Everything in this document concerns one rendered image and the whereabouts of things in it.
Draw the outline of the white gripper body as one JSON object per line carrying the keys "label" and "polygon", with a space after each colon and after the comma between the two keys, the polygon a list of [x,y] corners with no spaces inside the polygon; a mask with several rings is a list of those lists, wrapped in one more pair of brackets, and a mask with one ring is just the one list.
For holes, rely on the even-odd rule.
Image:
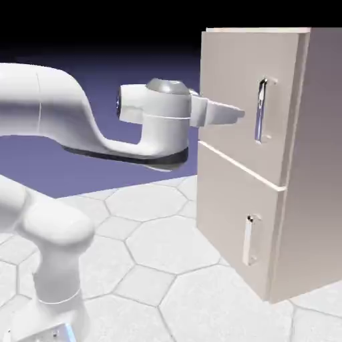
{"label": "white gripper body", "polygon": [[244,117],[244,110],[213,100],[207,100],[206,125],[227,125],[235,124]]}

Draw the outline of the tall beige cabinet door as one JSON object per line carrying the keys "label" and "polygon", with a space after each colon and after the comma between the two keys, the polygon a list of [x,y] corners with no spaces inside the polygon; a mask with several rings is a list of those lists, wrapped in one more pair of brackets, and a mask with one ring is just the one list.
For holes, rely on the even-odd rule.
{"label": "tall beige cabinet door", "polygon": [[[286,183],[293,130],[301,97],[310,31],[207,31],[202,34],[200,92],[244,110],[233,125],[206,126],[200,139],[277,186]],[[270,89],[263,142],[254,140],[259,82]]]}

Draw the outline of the short beige cabinet door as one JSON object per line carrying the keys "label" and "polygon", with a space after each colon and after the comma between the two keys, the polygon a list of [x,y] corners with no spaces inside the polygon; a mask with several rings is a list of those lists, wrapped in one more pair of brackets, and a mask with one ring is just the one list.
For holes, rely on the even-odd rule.
{"label": "short beige cabinet door", "polygon": [[[204,142],[198,143],[197,227],[223,259],[264,301],[277,303],[277,238],[285,187],[277,186]],[[263,222],[258,261],[242,261],[245,220],[259,214]]]}

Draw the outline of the beige painted cabinet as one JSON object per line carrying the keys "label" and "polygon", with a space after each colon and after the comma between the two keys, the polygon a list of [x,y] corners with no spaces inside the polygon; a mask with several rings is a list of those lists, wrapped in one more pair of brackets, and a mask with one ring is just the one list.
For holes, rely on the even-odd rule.
{"label": "beige painted cabinet", "polygon": [[310,31],[277,238],[281,301],[342,280],[342,28]]}

